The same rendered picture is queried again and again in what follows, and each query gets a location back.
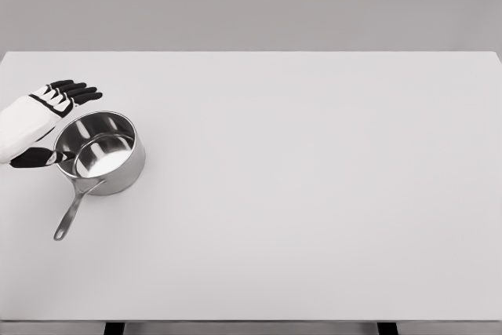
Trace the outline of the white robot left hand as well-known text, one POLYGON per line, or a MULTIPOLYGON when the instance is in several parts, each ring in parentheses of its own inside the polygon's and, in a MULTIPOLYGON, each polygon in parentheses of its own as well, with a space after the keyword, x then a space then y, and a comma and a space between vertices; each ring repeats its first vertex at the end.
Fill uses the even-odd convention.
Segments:
POLYGON ((47 167, 75 159, 75 153, 36 147, 75 108, 103 96, 94 86, 70 79, 51 82, 0 111, 0 164, 16 169, 47 167))

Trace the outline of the steel pot with long handle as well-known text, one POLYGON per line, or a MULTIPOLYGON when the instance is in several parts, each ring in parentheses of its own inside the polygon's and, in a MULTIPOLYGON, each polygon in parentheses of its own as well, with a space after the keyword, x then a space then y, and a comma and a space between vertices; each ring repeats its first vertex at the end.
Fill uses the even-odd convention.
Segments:
POLYGON ((95 111, 73 120, 57 135, 54 149, 75 155, 57 164, 71 182, 74 198, 55 230, 55 241, 66 237, 86 195, 114 195, 128 189, 146 162, 136 127, 113 111, 95 111))

